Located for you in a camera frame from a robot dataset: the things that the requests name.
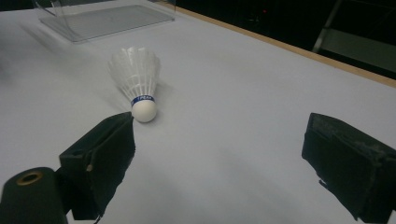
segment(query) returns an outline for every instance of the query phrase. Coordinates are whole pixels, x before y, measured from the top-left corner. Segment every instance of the table surface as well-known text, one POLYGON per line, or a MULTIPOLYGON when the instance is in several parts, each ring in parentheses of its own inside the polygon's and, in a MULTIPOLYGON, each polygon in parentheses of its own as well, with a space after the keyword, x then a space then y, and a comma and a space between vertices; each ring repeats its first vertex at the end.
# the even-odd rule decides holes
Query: table surface
POLYGON ((134 122, 136 154, 101 223, 356 223, 302 159, 306 124, 325 114, 396 147, 396 89, 179 12, 80 44, 33 10, 0 13, 2 183, 57 169, 130 109, 106 62, 131 46, 161 59, 159 113, 134 122))

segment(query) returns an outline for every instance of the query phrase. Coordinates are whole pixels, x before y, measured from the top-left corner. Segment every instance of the wooden table edge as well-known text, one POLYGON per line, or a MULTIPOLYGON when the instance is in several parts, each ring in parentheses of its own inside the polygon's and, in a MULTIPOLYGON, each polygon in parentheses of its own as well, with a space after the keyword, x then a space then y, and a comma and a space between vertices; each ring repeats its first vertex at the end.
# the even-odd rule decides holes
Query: wooden table edge
POLYGON ((280 42, 278 40, 272 39, 270 37, 267 37, 267 36, 264 36, 264 35, 259 35, 259 34, 251 32, 251 31, 242 29, 240 27, 231 25, 229 23, 226 23, 226 22, 223 22, 223 21, 218 21, 218 20, 209 18, 207 16, 203 16, 201 14, 189 11, 189 10, 187 10, 185 8, 182 8, 182 7, 177 7, 177 12, 186 14, 188 16, 194 17, 194 18, 202 20, 202 21, 210 22, 212 24, 215 24, 215 25, 218 25, 220 27, 235 31, 235 32, 237 32, 239 34, 242 34, 242 35, 247 35, 247 36, 253 37, 253 38, 258 39, 260 41, 275 45, 275 46, 280 47, 282 49, 286 49, 288 51, 291 51, 293 53, 300 54, 300 55, 302 55, 302 56, 304 56, 306 58, 309 58, 309 59, 312 59, 312 60, 315 60, 315 61, 318 61, 318 62, 321 62, 321 63, 326 63, 329 66, 333 66, 333 67, 342 69, 344 71, 347 71, 349 73, 355 74, 357 76, 365 77, 365 78, 368 78, 368 79, 370 79, 372 81, 376 81, 376 82, 382 83, 384 85, 396 88, 396 80, 394 80, 394 79, 391 79, 391 78, 388 78, 388 77, 383 77, 383 76, 380 76, 379 74, 376 74, 376 73, 373 73, 373 72, 369 72, 367 70, 364 70, 364 69, 361 69, 361 68, 346 64, 346 63, 341 63, 341 62, 338 62, 338 61, 336 61, 334 59, 326 58, 326 57, 318 55, 318 54, 316 54, 314 52, 311 52, 311 51, 308 51, 308 50, 305 50, 305 49, 300 49, 300 48, 294 47, 294 46, 289 45, 289 44, 285 44, 283 42, 280 42))

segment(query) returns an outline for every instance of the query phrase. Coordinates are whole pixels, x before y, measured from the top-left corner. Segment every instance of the blue band on shuttlecock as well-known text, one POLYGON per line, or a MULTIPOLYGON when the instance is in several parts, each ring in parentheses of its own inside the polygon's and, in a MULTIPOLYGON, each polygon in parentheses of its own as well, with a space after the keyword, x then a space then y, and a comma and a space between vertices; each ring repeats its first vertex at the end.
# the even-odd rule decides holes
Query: blue band on shuttlecock
POLYGON ((154 97, 152 97, 152 96, 150 96, 150 95, 141 95, 141 96, 138 96, 138 97, 134 98, 134 99, 131 101, 131 105, 134 105, 134 104, 136 104, 137 102, 143 101, 143 100, 150 100, 150 101, 152 101, 152 102, 155 102, 154 97))

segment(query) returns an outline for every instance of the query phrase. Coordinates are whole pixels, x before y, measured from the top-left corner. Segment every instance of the white shuttlecock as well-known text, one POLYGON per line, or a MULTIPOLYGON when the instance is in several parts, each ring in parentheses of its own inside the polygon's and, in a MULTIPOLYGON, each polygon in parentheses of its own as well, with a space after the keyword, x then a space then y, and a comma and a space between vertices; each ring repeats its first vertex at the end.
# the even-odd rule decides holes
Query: white shuttlecock
POLYGON ((157 114, 154 92, 160 74, 160 59, 145 48, 122 49, 108 63, 109 73, 129 98, 132 116, 148 122, 157 114))

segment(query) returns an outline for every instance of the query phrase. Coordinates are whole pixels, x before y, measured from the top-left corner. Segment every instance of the transparent box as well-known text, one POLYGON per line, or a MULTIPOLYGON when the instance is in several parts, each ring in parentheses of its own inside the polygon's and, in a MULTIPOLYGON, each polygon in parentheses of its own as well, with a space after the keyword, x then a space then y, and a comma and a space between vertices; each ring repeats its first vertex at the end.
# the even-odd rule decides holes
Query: transparent box
POLYGON ((78 42, 175 19, 176 0, 33 0, 38 18, 78 42))

